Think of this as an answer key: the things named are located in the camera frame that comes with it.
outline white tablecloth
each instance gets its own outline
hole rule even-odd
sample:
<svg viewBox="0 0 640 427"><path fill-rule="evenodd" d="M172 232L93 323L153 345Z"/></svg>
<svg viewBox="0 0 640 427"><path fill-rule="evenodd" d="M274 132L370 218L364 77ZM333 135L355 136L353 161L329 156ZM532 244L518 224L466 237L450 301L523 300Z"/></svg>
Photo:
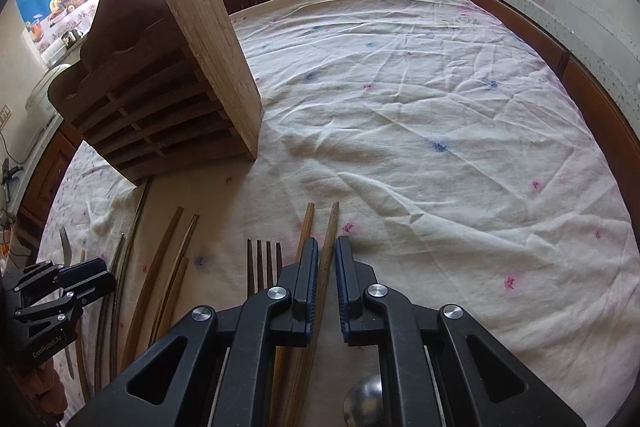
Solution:
<svg viewBox="0 0 640 427"><path fill-rule="evenodd" d="M152 182L120 349L178 204L185 213L151 303L199 213L175 320L200 303L242 303L247 238L281 241L290 261L306 202L316 203L322 244L338 200L340 233L380 282L421 305L465 307L588 426L605 425L638 372L640 258L606 160L540 57L468 0L274 0L232 20L265 110L258 159ZM76 155L41 257L62 259L61 223L89 257L109 255L128 226L137 196L108 166L85 172L94 156L87 146ZM88 311L92 380L97 311ZM345 394L377 362L375 349L342 342L332 279L302 425L343 425ZM82 400L62 371L72 413Z"/></svg>

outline countertop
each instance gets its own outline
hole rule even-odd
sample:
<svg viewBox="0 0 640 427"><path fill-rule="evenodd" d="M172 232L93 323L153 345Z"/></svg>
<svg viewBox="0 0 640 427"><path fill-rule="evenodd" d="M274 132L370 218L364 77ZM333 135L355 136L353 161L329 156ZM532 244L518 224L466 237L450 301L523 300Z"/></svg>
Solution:
<svg viewBox="0 0 640 427"><path fill-rule="evenodd" d="M27 185L29 185L29 180L33 175L33 171L36 169L47 145L49 145L53 135L56 133L58 127L60 127L60 124L62 124L63 121L64 118L56 113L51 122L49 122L49 125L45 127L44 131L42 131L42 134L40 135L40 138L38 138L36 145L34 145L33 151L31 151L27 161L22 164L24 170L15 175L16 178L18 178L18 181L13 182L11 185L11 202L8 206L10 214L14 214L15 216L15 214L18 213L18 208L20 207L20 203L24 197L24 192L27 190Z"/></svg>
<svg viewBox="0 0 640 427"><path fill-rule="evenodd" d="M568 0L501 0L567 48L598 79L640 136L640 60Z"/></svg>

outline metal spoon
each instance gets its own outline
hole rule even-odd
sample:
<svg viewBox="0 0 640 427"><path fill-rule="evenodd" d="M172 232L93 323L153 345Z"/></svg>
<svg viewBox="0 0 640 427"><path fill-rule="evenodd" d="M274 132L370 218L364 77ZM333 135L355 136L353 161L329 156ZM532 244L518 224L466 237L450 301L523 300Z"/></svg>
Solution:
<svg viewBox="0 0 640 427"><path fill-rule="evenodd" d="M348 427L382 427L382 380L380 375L363 378L354 385L342 404Z"/></svg>

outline dish rack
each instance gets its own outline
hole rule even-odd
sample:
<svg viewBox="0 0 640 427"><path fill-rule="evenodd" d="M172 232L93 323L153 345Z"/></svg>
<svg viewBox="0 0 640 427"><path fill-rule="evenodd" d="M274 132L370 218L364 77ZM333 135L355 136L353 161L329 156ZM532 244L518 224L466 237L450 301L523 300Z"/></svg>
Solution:
<svg viewBox="0 0 640 427"><path fill-rule="evenodd" d="M49 100L135 184L257 157L260 94L222 0L100 0L80 62Z"/></svg>

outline metal fork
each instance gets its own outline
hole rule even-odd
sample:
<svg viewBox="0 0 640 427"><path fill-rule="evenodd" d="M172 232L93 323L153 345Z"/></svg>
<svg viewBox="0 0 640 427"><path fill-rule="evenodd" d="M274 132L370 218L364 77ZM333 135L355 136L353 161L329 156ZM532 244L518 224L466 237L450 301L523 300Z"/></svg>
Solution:
<svg viewBox="0 0 640 427"><path fill-rule="evenodd" d="M267 286L264 285L264 268L262 263L262 241L257 240L256 248L256 271L257 271L257 291L254 277L254 249L251 239L246 240L246 296L247 298L273 286L273 261L271 256L271 241L267 241ZM282 271L282 249L280 243L276 243L276 281Z"/></svg>

